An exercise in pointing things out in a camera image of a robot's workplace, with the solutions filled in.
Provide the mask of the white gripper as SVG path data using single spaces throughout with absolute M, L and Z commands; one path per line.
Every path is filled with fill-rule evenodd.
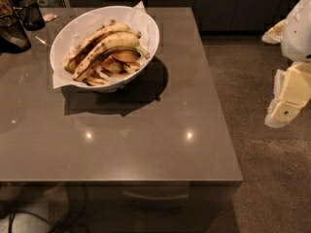
M 264 123 L 271 128 L 288 125 L 311 100 L 311 0 L 299 0 L 286 19 L 261 37 L 267 44 L 280 44 L 282 54 L 294 62 L 274 78 L 272 99 Z

